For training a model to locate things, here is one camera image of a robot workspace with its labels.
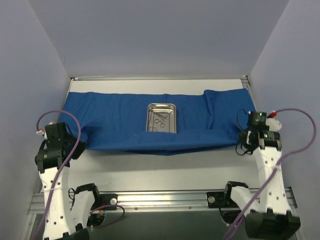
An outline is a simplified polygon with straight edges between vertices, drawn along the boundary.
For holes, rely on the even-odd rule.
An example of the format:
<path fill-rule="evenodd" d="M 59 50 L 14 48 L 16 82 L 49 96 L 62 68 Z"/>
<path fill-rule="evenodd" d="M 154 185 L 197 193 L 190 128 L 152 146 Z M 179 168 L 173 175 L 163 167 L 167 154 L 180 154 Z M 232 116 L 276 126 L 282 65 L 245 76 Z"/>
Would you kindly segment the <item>blue surgical drape cloth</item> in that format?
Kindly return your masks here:
<path fill-rule="evenodd" d="M 235 146 L 246 112 L 254 110 L 246 89 L 201 95 L 70 92 L 59 121 L 91 151 L 172 156 Z"/>

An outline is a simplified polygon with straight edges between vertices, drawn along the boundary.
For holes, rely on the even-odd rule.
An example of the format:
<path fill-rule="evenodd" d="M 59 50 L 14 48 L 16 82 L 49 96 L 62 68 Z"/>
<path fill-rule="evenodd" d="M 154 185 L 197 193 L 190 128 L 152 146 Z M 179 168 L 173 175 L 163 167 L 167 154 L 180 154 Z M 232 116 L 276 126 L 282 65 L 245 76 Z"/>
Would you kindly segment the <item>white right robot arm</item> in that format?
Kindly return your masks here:
<path fill-rule="evenodd" d="M 222 193 L 223 203 L 239 207 L 223 239 L 230 240 L 241 225 L 250 239 L 288 240 L 301 226 L 292 213 L 281 168 L 282 142 L 278 132 L 246 129 L 239 141 L 256 160 L 260 188 L 252 194 L 243 182 L 229 181 Z"/>

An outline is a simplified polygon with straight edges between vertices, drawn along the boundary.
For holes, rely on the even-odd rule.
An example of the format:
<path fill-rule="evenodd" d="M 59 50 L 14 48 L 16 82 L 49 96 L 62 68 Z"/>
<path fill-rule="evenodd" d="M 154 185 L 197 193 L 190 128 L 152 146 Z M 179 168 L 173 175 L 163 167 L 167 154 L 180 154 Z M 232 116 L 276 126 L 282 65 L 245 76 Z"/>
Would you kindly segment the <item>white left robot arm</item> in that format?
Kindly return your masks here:
<path fill-rule="evenodd" d="M 83 152 L 82 144 L 45 139 L 35 157 L 44 196 L 44 240 L 88 240 L 90 211 L 100 206 L 101 195 L 94 183 L 69 187 L 70 159 Z"/>

